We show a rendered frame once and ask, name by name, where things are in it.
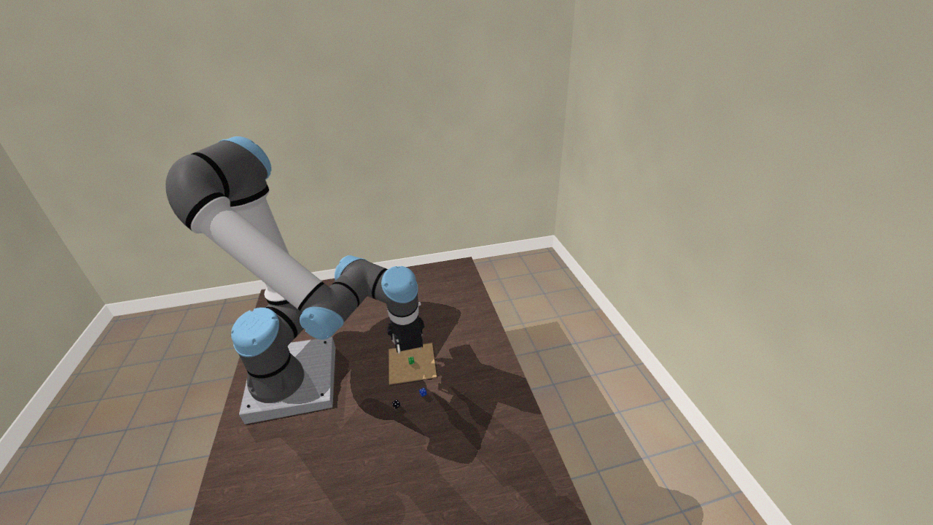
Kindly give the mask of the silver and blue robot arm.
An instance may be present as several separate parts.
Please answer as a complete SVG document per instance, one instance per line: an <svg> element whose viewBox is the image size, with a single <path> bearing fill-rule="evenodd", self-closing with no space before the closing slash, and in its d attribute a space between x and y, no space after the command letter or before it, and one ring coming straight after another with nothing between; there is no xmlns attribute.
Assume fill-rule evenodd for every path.
<svg viewBox="0 0 933 525"><path fill-rule="evenodd" d="M367 296L386 303L400 325L413 322L422 305L409 267L387 269L348 255L327 286L292 258L266 200L270 171L261 147L236 136L178 159L165 182L177 218L265 282L269 305L247 311L231 329L248 391L261 403L283 401L301 386L304 371L289 343L304 329L328 339Z"/></svg>

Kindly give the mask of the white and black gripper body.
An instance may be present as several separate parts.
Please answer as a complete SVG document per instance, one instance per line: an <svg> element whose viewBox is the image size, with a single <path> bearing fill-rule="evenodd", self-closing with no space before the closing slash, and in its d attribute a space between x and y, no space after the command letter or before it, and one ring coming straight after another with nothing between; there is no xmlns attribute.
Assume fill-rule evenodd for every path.
<svg viewBox="0 0 933 525"><path fill-rule="evenodd" d="M419 316L417 316L417 318L413 320L413 322L411 322L410 324L406 324L406 325L397 324L397 326L399 327L394 326L394 324L396 323L391 322L390 320L391 324L394 323L392 324L392 329L393 329L393 334L394 334L394 345L396 346L396 350L397 350L397 345L399 345L400 351L423 348L422 332L421 332L420 324L417 319L419 319ZM413 328L413 325L414 325L414 328ZM402 340L401 340L399 332L401 332ZM407 338L407 333L409 333L409 338ZM396 339L399 339L399 342L397 342ZM397 350L397 352L399 352L399 350Z"/></svg>

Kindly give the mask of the tan flat mat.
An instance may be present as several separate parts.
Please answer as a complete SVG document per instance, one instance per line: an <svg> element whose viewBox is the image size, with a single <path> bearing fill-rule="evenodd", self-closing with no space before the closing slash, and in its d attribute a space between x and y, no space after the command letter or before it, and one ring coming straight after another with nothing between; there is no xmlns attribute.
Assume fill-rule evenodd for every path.
<svg viewBox="0 0 933 525"><path fill-rule="evenodd" d="M410 365L409 357L413 357L415 363ZM421 350L402 350L400 354L396 348L388 349L388 369L389 384L436 378L432 343L423 343Z"/></svg>

